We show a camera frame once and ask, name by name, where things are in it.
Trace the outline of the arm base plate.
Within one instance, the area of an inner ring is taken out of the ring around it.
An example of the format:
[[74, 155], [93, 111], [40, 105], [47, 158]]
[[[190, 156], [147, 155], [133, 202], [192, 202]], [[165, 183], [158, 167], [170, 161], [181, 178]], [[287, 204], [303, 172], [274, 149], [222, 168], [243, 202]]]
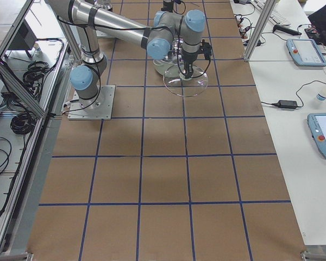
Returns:
[[74, 91], [67, 118], [69, 120], [111, 120], [112, 106], [115, 97], [115, 85], [102, 85], [97, 99], [83, 100]]

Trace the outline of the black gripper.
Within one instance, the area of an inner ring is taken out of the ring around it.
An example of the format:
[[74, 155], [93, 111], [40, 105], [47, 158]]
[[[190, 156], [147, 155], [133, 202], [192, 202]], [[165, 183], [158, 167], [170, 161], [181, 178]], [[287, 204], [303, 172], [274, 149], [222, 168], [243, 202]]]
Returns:
[[184, 77], [191, 78], [193, 76], [193, 63], [197, 60], [198, 55], [199, 51], [190, 53], [182, 50], [181, 57], [184, 62], [182, 74]]

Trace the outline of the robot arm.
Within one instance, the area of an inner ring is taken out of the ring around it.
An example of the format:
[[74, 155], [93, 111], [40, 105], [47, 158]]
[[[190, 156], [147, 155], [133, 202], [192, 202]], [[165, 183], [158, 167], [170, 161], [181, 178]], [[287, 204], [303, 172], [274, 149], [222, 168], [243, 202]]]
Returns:
[[194, 97], [208, 87], [205, 69], [194, 65], [199, 55], [211, 58], [211, 46], [202, 39], [206, 17], [200, 10], [186, 14], [158, 11], [153, 26], [145, 26], [88, 1], [50, 1], [58, 20], [76, 26], [83, 59], [96, 63], [96, 31], [139, 45], [154, 61], [171, 62], [162, 78], [166, 89], [180, 97]]
[[186, 10], [186, 5], [184, 3], [184, 1], [181, 0], [163, 0], [162, 2], [162, 8], [161, 11], [168, 11], [170, 13], [176, 13], [179, 14], [178, 11], [174, 8], [174, 5], [183, 5], [184, 6], [184, 11]]

